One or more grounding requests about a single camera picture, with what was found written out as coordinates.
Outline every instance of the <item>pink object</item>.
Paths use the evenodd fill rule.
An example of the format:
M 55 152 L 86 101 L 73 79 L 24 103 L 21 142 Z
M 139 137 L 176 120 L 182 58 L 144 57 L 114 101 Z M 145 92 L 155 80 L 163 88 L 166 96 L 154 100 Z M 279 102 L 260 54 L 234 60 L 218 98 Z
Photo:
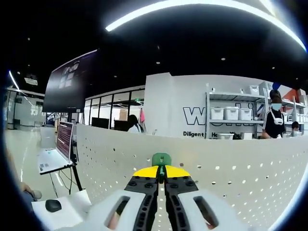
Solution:
M 144 113 L 143 113 L 143 109 L 141 109 L 140 111 L 140 122 L 144 122 Z

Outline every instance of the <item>floor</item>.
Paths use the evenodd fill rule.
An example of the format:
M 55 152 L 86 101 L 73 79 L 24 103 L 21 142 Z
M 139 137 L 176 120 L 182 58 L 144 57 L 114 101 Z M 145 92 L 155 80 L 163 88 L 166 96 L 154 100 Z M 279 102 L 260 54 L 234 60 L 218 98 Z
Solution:
M 57 198 L 52 181 L 58 197 L 67 196 L 69 194 L 65 186 L 67 188 L 70 187 L 70 169 L 64 169 L 63 172 L 55 172 L 46 175 L 40 175 L 38 173 L 37 153 L 40 150 L 39 130 L 35 128 L 31 131 L 6 130 L 5 142 L 14 157 L 15 166 L 20 179 L 28 184 L 31 189 L 41 191 L 41 200 Z M 72 193 L 77 191 L 77 186 L 73 183 Z

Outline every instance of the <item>laptop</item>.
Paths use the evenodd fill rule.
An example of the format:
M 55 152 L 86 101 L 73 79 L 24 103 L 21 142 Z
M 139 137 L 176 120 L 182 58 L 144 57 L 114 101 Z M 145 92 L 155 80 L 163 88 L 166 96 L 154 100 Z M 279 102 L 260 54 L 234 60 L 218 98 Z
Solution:
M 73 123 L 60 122 L 55 149 L 44 149 L 38 154 L 40 174 L 57 171 L 65 166 L 72 165 L 71 145 Z
M 56 151 L 68 162 L 71 162 L 71 145 L 73 123 L 60 122 L 56 140 Z

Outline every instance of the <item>black ceiling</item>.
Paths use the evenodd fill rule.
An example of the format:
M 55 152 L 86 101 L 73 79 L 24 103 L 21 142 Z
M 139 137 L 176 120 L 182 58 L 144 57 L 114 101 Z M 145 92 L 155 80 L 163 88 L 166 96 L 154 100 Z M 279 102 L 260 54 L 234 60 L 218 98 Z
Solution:
M 44 93 L 52 70 L 98 48 L 101 70 L 89 79 L 88 96 L 143 85 L 147 75 L 163 72 L 255 77 L 308 90 L 304 50 L 276 26 L 237 9 L 172 7 L 134 19 L 112 32 L 104 30 L 118 15 L 145 2 L 16 3 L 10 11 L 12 20 L 8 17 L 7 66 L 20 89 Z M 295 15 L 302 40 L 308 44 L 307 4 L 286 0 L 284 5 Z M 37 77 L 38 86 L 25 82 L 27 74 Z

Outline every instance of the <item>metal shelf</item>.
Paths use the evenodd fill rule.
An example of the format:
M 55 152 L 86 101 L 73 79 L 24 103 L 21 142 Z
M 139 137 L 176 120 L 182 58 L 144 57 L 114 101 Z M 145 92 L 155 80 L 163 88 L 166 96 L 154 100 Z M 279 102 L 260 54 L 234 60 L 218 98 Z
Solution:
M 263 124 L 261 120 L 219 120 L 210 119 L 210 123 L 221 123 L 221 124 Z
M 284 123 L 285 125 L 292 125 L 293 124 L 293 121 L 288 121 L 288 122 L 285 122 Z
M 265 100 L 263 95 L 251 95 L 231 92 L 210 92 L 210 100 L 222 101 L 239 101 L 239 102 L 256 102 Z
M 293 101 L 290 101 L 290 100 L 282 99 L 282 106 L 291 106 L 291 107 L 294 107 L 294 102 L 293 102 Z M 299 109 L 303 109 L 303 108 L 306 108 L 306 107 L 307 107 L 307 106 L 305 106 L 305 105 L 302 105 L 301 103 L 295 103 L 295 106 L 296 106 L 296 108 L 299 108 Z

